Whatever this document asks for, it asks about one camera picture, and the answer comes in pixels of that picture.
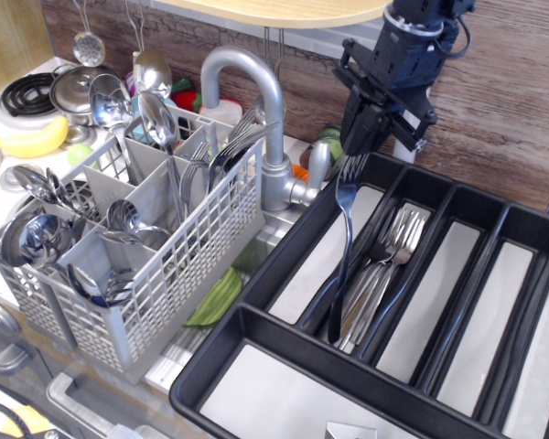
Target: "black electric coil burner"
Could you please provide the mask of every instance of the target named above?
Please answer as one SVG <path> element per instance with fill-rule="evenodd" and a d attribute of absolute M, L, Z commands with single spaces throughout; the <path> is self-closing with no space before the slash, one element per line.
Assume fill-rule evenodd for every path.
<path fill-rule="evenodd" d="M 48 93 L 56 77 L 51 73 L 38 73 L 15 80 L 5 88 L 0 101 L 13 117 L 54 112 Z"/>

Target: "robotic arm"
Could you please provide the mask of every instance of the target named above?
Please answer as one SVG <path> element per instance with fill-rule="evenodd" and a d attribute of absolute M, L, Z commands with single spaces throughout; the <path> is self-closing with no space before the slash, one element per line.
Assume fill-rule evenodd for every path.
<path fill-rule="evenodd" d="M 437 122 L 427 90 L 447 59 L 468 51 L 471 37 L 462 15 L 473 12 L 475 2 L 393 0 L 374 50 L 343 42 L 334 73 L 350 89 L 340 137 L 346 155 L 377 151 L 391 134 L 410 151 L 425 146 L 425 132 Z M 468 44 L 452 53 L 460 25 Z M 419 119 L 416 128 L 403 118 L 405 110 Z"/>

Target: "spoon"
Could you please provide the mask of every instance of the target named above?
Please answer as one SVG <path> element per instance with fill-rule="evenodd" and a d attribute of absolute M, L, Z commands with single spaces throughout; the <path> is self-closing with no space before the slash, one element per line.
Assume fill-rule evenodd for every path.
<path fill-rule="evenodd" d="M 83 212 L 80 209 L 73 206 L 70 193 L 67 191 L 65 186 L 61 184 L 59 178 L 50 167 L 47 168 L 47 183 L 50 191 L 55 195 L 55 199 L 61 206 L 66 207 L 78 215 L 83 215 Z"/>
<path fill-rule="evenodd" d="M 22 212 L 16 215 L 6 226 L 0 243 L 0 256 L 11 267 L 20 267 L 40 259 L 37 252 L 21 245 L 21 236 L 27 223 L 37 215 L 32 212 Z"/>
<path fill-rule="evenodd" d="M 145 245 L 140 238 L 126 230 L 102 230 L 97 233 L 101 238 L 117 244 Z"/>
<path fill-rule="evenodd" d="M 139 93 L 151 91 L 162 101 L 171 94 L 173 78 L 167 60 L 154 50 L 145 50 L 135 59 L 135 87 Z"/>
<path fill-rule="evenodd" d="M 23 252 L 38 255 L 38 258 L 29 264 L 34 268 L 43 268 L 55 263 L 71 248 L 72 237 L 73 231 L 69 221 L 57 215 L 42 214 L 25 225 L 19 242 Z"/>
<path fill-rule="evenodd" d="M 131 300 L 132 291 L 127 288 L 110 294 L 111 297 L 120 296 L 120 298 L 108 300 L 107 296 L 104 297 L 100 292 L 98 284 L 86 272 L 71 264 L 67 266 L 67 276 L 73 291 L 101 308 L 123 305 Z"/>
<path fill-rule="evenodd" d="M 118 199 L 108 208 L 108 225 L 112 230 L 123 230 L 131 233 L 140 231 L 156 231 L 171 234 L 160 227 L 148 225 L 140 220 L 136 206 L 127 199 Z"/>
<path fill-rule="evenodd" d="M 140 93 L 148 90 L 153 92 L 162 101 L 168 98 L 173 87 L 173 77 L 171 69 L 167 64 L 167 60 L 154 50 L 145 50 L 145 40 L 143 38 L 143 28 L 145 26 L 145 16 L 143 14 L 142 2 L 138 0 L 140 8 L 140 28 L 136 26 L 135 21 L 130 16 L 128 1 L 126 4 L 126 14 L 128 20 L 135 30 L 136 43 L 138 43 L 139 53 L 136 56 L 133 68 L 136 90 Z"/>
<path fill-rule="evenodd" d="M 90 31 L 90 22 L 85 12 L 87 0 L 83 0 L 83 7 L 80 6 L 77 0 L 73 0 L 73 3 L 80 11 L 81 22 L 85 29 L 73 39 L 73 55 L 75 55 L 77 61 L 86 67 L 98 67 L 103 63 L 106 56 L 106 47 L 102 39 Z"/>
<path fill-rule="evenodd" d="M 48 204 L 59 204 L 55 193 L 48 184 L 48 180 L 39 172 L 25 166 L 14 166 L 12 175 L 20 186 L 34 198 Z"/>
<path fill-rule="evenodd" d="M 155 142 L 157 142 L 168 156 L 168 177 L 171 184 L 171 192 L 177 209 L 179 223 L 185 221 L 187 207 L 180 193 L 180 178 L 177 164 L 173 158 L 177 143 L 177 126 L 173 115 L 167 106 L 151 91 L 142 91 L 138 95 L 138 107 L 143 118 L 143 126 Z"/>
<path fill-rule="evenodd" d="M 135 109 L 122 80 L 107 73 L 95 77 L 90 85 L 90 106 L 96 124 L 116 137 L 126 163 L 128 181 L 136 185 L 125 139 L 126 129 L 135 117 Z"/>

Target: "black cutlery tray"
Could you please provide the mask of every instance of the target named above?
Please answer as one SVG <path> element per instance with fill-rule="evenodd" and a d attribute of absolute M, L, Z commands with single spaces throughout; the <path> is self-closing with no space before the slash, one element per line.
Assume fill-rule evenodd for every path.
<path fill-rule="evenodd" d="M 379 189 L 383 196 L 355 240 L 352 254 L 370 248 L 394 207 L 410 202 L 431 212 L 413 257 L 393 278 L 382 300 L 382 313 L 377 313 L 382 318 L 375 317 L 363 342 L 346 354 L 326 340 L 335 284 L 327 291 L 320 288 L 293 325 L 268 314 L 339 215 L 332 183 L 274 249 L 178 375 L 169 393 L 175 410 L 216 437 L 235 437 L 199 410 L 242 346 L 251 344 L 416 436 L 506 437 L 502 428 L 549 291 L 549 215 L 385 155 L 371 155 L 361 184 Z M 477 229 L 478 242 L 413 377 L 403 383 L 375 365 L 453 221 Z M 529 250 L 533 258 L 476 408 L 467 416 L 436 396 L 504 242 Z M 356 258 L 350 264 L 349 275 L 360 263 Z"/>

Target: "cooking pot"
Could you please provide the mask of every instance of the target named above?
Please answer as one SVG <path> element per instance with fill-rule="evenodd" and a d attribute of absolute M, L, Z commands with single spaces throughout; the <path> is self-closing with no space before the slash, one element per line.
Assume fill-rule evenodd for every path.
<path fill-rule="evenodd" d="M 105 66 L 77 66 L 60 73 L 53 81 L 49 91 L 51 102 L 71 125 L 95 125 L 90 106 L 90 84 L 96 76 L 104 73 L 118 76 Z"/>

